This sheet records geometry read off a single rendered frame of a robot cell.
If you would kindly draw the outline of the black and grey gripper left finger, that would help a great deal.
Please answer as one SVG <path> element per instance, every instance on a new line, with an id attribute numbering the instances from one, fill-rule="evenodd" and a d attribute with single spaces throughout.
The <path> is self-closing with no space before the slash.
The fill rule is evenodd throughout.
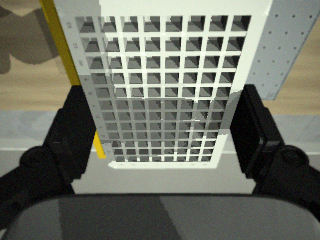
<path id="1" fill-rule="evenodd" d="M 96 129 L 82 85 L 73 85 L 42 146 L 26 150 L 0 177 L 0 231 L 32 203 L 75 194 L 71 183 L 86 171 Z"/>

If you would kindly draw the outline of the yellow open-top bin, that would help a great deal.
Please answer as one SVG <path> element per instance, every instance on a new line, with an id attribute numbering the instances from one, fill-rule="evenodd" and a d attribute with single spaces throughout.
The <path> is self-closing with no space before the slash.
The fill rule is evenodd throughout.
<path id="1" fill-rule="evenodd" d="M 64 68 L 72 85 L 81 85 L 53 0 L 39 0 Z M 106 158 L 97 129 L 93 140 L 99 158 Z"/>

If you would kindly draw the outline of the white well plate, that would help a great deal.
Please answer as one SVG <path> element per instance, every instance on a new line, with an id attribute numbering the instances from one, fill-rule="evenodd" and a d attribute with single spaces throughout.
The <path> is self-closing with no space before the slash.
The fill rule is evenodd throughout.
<path id="1" fill-rule="evenodd" d="M 108 165 L 216 168 L 272 0 L 53 1 Z"/>

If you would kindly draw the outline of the grey perforated base plate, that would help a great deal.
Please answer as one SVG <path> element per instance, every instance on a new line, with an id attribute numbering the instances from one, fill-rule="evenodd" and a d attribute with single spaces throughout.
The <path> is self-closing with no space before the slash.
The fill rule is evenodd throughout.
<path id="1" fill-rule="evenodd" d="M 318 18 L 320 0 L 272 0 L 245 84 L 276 100 Z"/>

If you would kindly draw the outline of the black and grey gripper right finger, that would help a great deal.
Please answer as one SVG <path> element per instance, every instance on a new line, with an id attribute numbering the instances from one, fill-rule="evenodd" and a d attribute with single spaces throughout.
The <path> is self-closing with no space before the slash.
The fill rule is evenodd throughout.
<path id="1" fill-rule="evenodd" d="M 230 132 L 241 172 L 256 182 L 252 194 L 295 202 L 320 222 L 320 171 L 303 150 L 285 145 L 254 84 L 244 84 Z"/>

